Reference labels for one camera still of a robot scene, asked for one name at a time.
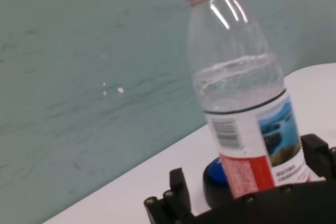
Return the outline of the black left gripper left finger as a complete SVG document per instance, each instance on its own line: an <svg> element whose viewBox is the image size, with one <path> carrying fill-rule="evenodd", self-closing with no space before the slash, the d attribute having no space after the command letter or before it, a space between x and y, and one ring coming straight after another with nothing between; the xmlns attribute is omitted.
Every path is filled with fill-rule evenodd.
<svg viewBox="0 0 336 224"><path fill-rule="evenodd" d="M170 189L163 193L162 198L149 197L144 207L150 223L192 223L190 194L181 168L170 171Z"/></svg>

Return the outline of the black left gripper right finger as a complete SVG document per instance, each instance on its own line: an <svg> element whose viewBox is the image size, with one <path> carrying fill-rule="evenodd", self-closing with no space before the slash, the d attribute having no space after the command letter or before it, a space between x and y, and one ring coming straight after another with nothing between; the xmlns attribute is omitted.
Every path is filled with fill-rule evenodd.
<svg viewBox="0 0 336 224"><path fill-rule="evenodd" d="M326 180L335 179L335 147L315 134L301 136L302 148L308 167Z"/></svg>

